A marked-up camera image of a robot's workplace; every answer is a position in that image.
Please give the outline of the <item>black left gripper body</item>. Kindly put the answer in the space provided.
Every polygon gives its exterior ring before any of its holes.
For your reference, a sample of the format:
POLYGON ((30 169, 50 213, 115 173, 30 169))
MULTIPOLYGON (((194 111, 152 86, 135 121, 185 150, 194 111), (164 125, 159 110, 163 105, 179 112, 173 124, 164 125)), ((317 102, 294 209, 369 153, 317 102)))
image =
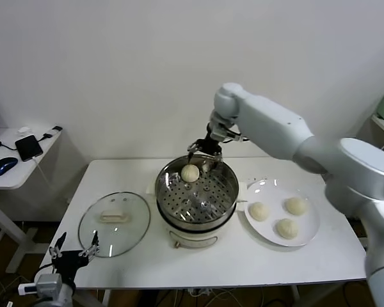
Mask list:
POLYGON ((52 259, 52 264, 62 280, 74 280, 77 271, 88 263, 88 256, 79 250, 62 251, 60 257, 52 259))

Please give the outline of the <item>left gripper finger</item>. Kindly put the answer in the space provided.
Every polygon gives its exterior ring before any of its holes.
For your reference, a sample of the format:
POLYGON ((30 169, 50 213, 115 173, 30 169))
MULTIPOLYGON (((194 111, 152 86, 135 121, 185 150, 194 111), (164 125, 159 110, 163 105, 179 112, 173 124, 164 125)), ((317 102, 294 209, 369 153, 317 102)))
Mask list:
POLYGON ((80 253, 79 256, 81 257, 87 257, 87 258, 93 258, 97 256, 99 252, 99 236, 98 236, 98 231, 93 232, 93 238, 92 242, 89 247, 83 249, 80 253))
POLYGON ((60 258, 62 256, 61 247, 66 239, 67 233, 64 232, 63 235, 57 239, 54 247, 49 247, 49 254, 52 258, 60 258))

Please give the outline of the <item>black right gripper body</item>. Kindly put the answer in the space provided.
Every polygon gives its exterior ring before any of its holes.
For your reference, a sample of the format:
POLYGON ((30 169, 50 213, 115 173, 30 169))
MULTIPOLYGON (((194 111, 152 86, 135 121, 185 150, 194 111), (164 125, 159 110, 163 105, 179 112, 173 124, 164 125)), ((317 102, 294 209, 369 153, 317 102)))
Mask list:
POLYGON ((213 139, 211 133, 215 129, 218 129, 220 132, 225 132, 226 126, 222 123, 219 125, 210 125, 208 123, 206 127, 207 134, 205 137, 195 141, 195 152, 202 152, 203 154, 207 154, 212 157, 220 157, 222 155, 220 143, 223 142, 225 138, 220 141, 213 139))

